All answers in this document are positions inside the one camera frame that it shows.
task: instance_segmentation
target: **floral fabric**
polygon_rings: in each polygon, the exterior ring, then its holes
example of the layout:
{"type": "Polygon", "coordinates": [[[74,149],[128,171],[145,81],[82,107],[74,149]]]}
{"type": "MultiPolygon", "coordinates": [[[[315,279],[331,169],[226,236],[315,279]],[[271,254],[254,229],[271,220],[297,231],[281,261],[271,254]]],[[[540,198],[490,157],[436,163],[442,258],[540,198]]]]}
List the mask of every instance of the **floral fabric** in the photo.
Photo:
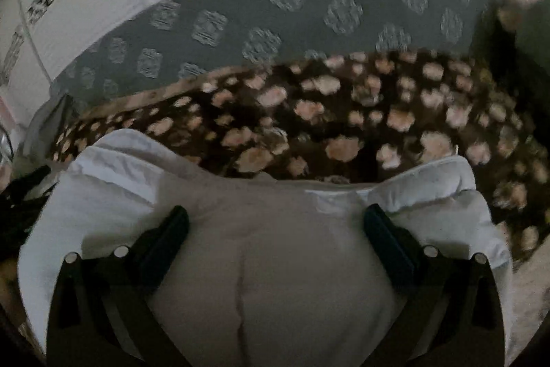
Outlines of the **floral fabric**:
{"type": "Polygon", "coordinates": [[[471,163],[516,260],[550,219],[548,153],[529,117],[488,68],[435,52],[354,53],[223,69],[184,92],[83,116],[52,158],[70,161],[115,129],[133,128],[221,176],[372,183],[434,159],[471,163]]]}

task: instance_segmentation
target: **white garment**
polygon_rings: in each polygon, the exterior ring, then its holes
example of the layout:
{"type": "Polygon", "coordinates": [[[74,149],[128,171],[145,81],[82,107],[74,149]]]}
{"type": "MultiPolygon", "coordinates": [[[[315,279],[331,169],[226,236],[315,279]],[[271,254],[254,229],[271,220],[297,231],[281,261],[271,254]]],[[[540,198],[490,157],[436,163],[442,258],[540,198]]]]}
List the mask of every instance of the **white garment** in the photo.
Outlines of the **white garment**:
{"type": "Polygon", "coordinates": [[[64,255],[131,245],[175,205],[190,234],[149,305],[196,367],[243,365],[243,346],[250,365],[360,365],[404,304],[362,232],[374,203],[447,256],[484,252],[508,334],[511,257],[465,159],[357,191],[300,185],[214,176],[134,130],[101,138],[62,176],[21,248],[21,296],[40,345],[64,255]]]}

